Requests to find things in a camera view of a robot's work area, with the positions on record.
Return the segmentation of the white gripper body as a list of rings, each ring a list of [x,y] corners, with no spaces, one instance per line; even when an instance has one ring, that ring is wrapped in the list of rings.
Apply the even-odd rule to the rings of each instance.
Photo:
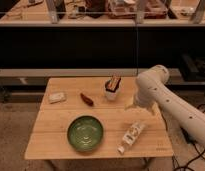
[[[128,110],[130,108],[137,108],[137,107],[146,109],[152,115],[155,114],[152,101],[146,100],[145,98],[140,98],[138,95],[134,95],[125,104],[125,109]]]

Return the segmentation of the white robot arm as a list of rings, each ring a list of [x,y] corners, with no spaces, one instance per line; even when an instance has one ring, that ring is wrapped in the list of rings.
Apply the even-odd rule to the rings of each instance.
[[[169,70],[163,65],[139,73],[135,80],[138,91],[126,103],[125,109],[150,108],[156,102],[205,149],[205,114],[165,86],[169,77]]]

